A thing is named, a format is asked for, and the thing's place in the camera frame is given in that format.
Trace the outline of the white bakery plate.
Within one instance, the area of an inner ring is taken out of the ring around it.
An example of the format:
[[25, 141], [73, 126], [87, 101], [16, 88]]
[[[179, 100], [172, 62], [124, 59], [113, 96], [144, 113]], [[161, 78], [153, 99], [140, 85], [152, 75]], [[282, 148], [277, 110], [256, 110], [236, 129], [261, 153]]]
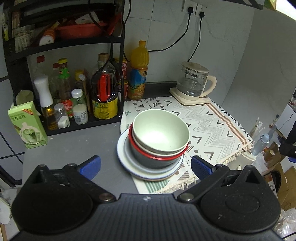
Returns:
[[152, 168], [151, 164], [144, 164], [146, 160], [139, 154], [134, 154], [128, 138], [128, 130], [125, 130], [117, 142], [117, 156], [121, 165], [133, 176], [147, 181], [159, 181], [173, 176], [181, 167], [184, 155], [165, 167]]

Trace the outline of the red rimmed dark bowl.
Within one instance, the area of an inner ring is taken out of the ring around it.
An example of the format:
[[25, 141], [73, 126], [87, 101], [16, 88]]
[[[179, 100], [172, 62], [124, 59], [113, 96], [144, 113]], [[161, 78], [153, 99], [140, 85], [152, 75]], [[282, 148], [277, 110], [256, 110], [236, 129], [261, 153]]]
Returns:
[[186, 149], [188, 148], [188, 145], [186, 145], [186, 147], [182, 149], [181, 152], [174, 154], [173, 156], [158, 156], [156, 154], [149, 154], [148, 152], [140, 148], [134, 140], [132, 125], [129, 127], [127, 138], [131, 152], [133, 156], [136, 158], [136, 160], [141, 165], [152, 169], [165, 168], [179, 161], [180, 158], [184, 155]]

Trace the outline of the light green bowl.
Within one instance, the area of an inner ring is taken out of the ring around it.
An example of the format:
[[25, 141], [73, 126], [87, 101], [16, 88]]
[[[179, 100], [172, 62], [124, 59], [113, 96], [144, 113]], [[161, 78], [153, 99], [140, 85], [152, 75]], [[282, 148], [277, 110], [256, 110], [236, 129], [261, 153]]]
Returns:
[[190, 139], [190, 130], [177, 115], [162, 109], [148, 109], [132, 122], [135, 139], [145, 148], [159, 153], [183, 150]]

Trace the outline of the patterned table mat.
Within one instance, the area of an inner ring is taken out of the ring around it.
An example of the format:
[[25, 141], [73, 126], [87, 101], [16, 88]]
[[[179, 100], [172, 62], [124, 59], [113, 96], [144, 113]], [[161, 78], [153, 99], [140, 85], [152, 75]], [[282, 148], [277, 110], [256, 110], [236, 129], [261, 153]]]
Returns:
[[183, 163], [173, 176], [156, 182], [133, 178], [140, 194], [173, 193], [196, 183], [198, 178], [191, 170], [192, 156], [212, 165], [227, 165], [253, 147], [253, 140], [243, 126], [213, 101], [195, 106], [183, 106], [169, 96], [127, 101], [120, 131], [128, 129], [136, 115], [147, 109], [163, 109], [180, 117], [189, 127], [191, 137]]

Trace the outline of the clear spray bottle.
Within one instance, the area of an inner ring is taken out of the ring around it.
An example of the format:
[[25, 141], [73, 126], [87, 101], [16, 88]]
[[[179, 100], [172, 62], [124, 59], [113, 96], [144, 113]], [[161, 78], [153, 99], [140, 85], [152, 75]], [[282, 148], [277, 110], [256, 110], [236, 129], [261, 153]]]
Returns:
[[277, 126], [276, 124], [274, 124], [268, 133], [264, 133], [260, 136], [259, 140], [254, 145], [254, 148], [251, 150], [252, 155], [257, 156], [259, 153], [263, 151], [263, 149], [267, 146], [269, 141], [272, 139], [276, 128]]

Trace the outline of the small white cap jar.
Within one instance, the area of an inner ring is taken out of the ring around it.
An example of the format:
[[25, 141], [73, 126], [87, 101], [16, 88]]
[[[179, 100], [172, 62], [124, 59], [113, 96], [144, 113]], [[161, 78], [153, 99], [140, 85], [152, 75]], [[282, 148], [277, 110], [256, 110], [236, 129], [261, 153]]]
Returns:
[[82, 89], [73, 89], [72, 94], [72, 111], [74, 114], [74, 121], [78, 125], [83, 125], [88, 122], [87, 103]]

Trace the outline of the cream kettle base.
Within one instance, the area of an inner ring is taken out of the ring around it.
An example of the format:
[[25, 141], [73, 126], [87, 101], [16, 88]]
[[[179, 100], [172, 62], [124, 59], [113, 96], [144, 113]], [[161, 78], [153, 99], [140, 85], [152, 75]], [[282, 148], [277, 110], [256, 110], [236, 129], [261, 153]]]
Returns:
[[209, 97], [189, 96], [180, 92], [176, 87], [170, 88], [170, 93], [175, 99], [184, 106], [193, 106], [199, 104], [208, 104], [211, 99]]

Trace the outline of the white cap oil bottle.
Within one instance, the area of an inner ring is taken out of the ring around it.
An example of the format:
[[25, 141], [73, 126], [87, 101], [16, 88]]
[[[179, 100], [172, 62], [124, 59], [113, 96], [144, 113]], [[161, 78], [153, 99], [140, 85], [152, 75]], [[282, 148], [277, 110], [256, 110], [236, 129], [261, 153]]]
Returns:
[[34, 80], [34, 85], [39, 94], [40, 106], [48, 130], [57, 130], [58, 125], [54, 113], [54, 101], [49, 90], [48, 76], [38, 76]]

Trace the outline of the green drink carton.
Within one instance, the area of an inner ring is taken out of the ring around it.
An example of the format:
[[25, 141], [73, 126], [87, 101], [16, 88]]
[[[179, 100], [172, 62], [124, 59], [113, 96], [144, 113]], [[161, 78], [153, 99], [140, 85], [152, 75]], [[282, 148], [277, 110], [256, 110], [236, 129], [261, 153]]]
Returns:
[[33, 101], [16, 106], [12, 104], [8, 110], [8, 115], [27, 149], [47, 144], [48, 137]]

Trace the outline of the dark soy sauce bottle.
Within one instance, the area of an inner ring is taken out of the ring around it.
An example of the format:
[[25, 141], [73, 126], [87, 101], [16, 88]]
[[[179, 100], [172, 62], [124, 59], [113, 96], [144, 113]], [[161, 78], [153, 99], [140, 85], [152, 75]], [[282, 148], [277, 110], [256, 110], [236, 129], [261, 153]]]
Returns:
[[118, 113], [116, 70], [108, 60], [109, 54], [98, 54], [97, 64], [90, 81], [93, 115], [101, 120], [114, 118]]

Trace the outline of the orange juice bottle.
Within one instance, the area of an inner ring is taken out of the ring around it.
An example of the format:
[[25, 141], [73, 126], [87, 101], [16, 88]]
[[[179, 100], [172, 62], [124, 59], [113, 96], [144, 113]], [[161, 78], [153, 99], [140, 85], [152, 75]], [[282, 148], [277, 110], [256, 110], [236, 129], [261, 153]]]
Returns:
[[146, 41], [140, 40], [138, 47], [132, 51], [130, 59], [131, 72], [127, 91], [129, 99], [143, 98], [148, 64], [149, 53], [146, 48]]

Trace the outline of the red bowl on rack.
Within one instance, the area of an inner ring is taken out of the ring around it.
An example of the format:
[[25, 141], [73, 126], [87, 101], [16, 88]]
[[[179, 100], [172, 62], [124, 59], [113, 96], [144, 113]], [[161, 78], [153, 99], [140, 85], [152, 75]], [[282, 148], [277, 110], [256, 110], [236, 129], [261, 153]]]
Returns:
[[100, 27], [95, 23], [81, 24], [81, 25], [66, 25], [56, 27], [56, 32], [62, 39], [81, 39], [81, 38], [94, 38], [105, 30], [107, 24], [99, 23]]

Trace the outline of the black metal spice rack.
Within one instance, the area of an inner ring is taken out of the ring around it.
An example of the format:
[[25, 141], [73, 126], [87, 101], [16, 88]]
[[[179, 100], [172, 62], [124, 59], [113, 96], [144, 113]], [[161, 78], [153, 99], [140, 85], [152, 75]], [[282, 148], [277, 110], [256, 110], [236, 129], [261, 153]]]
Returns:
[[16, 52], [15, 41], [12, 37], [13, 14], [20, 13], [21, 26], [34, 25], [36, 28], [47, 27], [58, 20], [73, 19], [94, 11], [108, 24], [114, 23], [116, 16], [122, 16], [125, 8], [125, 1], [25, 1], [15, 4], [14, 1], [1, 1], [4, 11], [8, 17], [9, 40], [3, 41], [4, 58], [8, 77], [16, 96], [21, 90], [33, 90], [27, 57], [30, 55], [46, 52], [50, 50], [72, 48], [73, 46], [109, 44], [110, 53], [113, 53], [115, 43], [120, 44], [119, 59], [123, 59], [123, 49], [125, 43], [125, 33], [119, 37], [108, 35], [103, 29], [98, 37], [65, 40], [57, 37], [53, 44], [40, 46], [37, 40], [27, 49]]

